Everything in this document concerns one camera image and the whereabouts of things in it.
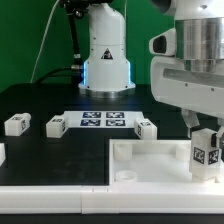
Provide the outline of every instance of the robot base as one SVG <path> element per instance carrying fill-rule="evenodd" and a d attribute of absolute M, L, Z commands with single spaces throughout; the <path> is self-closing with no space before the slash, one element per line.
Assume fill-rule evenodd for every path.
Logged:
<path fill-rule="evenodd" d="M 80 94 L 84 94 L 90 97 L 115 99 L 122 96 L 130 96 L 135 93 L 135 84 L 131 84 L 127 89 L 119 91 L 97 91 L 87 89 L 83 84 L 79 84 Z"/>

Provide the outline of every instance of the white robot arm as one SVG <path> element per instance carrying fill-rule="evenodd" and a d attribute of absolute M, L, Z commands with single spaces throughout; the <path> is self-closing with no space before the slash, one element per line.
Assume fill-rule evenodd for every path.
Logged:
<path fill-rule="evenodd" d="M 152 3 L 174 16 L 175 28 L 153 38 L 152 93 L 182 108 L 192 131 L 190 171 L 195 179 L 218 175 L 224 130 L 224 2 L 164 0 Z M 200 128 L 196 113 L 218 118 L 218 133 Z"/>
<path fill-rule="evenodd" d="M 126 26 L 124 17 L 107 3 L 113 0 L 61 0 L 71 26 L 74 49 L 73 68 L 83 68 L 80 92 L 93 97 L 116 98 L 132 93 L 131 66 L 126 59 Z M 82 62 L 74 17 L 89 14 L 90 56 Z"/>

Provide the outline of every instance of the black cable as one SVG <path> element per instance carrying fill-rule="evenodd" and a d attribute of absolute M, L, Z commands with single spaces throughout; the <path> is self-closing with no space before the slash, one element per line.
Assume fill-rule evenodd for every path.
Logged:
<path fill-rule="evenodd" d="M 57 78 L 57 77 L 73 77 L 74 75 L 51 75 L 51 76 L 46 76 L 46 77 L 42 77 L 41 81 L 39 81 L 37 84 L 42 83 L 45 79 L 48 78 Z"/>
<path fill-rule="evenodd" d="M 39 78 L 36 83 L 41 83 L 43 80 L 45 80 L 46 78 L 49 77 L 54 77 L 55 73 L 61 72 L 61 71 L 71 71 L 71 67 L 62 67 L 62 68 L 57 68 L 51 72 L 48 72 L 46 75 L 44 75 L 43 77 Z"/>

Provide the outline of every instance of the gray metal part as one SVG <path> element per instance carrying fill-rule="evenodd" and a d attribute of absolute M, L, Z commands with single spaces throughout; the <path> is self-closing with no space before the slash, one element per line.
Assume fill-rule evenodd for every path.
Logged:
<path fill-rule="evenodd" d="M 216 61 L 224 59 L 223 18 L 175 21 L 176 57 L 185 60 L 185 69 L 215 72 Z"/>
<path fill-rule="evenodd" d="M 79 89 L 79 92 L 80 94 L 84 94 L 95 98 L 115 99 L 122 96 L 133 95 L 135 93 L 135 88 L 126 89 L 118 92 L 103 92 L 103 91 L 94 91 L 90 89 Z"/>

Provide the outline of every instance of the white block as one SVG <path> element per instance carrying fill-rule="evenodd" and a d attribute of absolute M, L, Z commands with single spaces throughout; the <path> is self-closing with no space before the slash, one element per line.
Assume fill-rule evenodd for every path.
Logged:
<path fill-rule="evenodd" d="M 30 127 L 31 115 L 28 113 L 15 114 L 5 122 L 6 136 L 20 136 Z"/>
<path fill-rule="evenodd" d="M 129 161 L 132 158 L 133 144 L 130 142 L 114 143 L 114 158 L 118 161 Z"/>
<path fill-rule="evenodd" d="M 46 125 L 48 138 L 61 138 L 68 130 L 68 119 L 66 116 L 54 116 Z"/>
<path fill-rule="evenodd" d="M 216 133 L 203 129 L 192 133 L 190 172 L 208 180 L 219 176 L 221 150 L 211 146 L 211 137 Z"/>
<path fill-rule="evenodd" d="M 5 159 L 5 146 L 4 144 L 0 144 L 0 166 L 4 163 Z"/>
<path fill-rule="evenodd" d="M 136 119 L 135 134 L 142 140 L 156 140 L 157 127 L 149 119 Z"/>

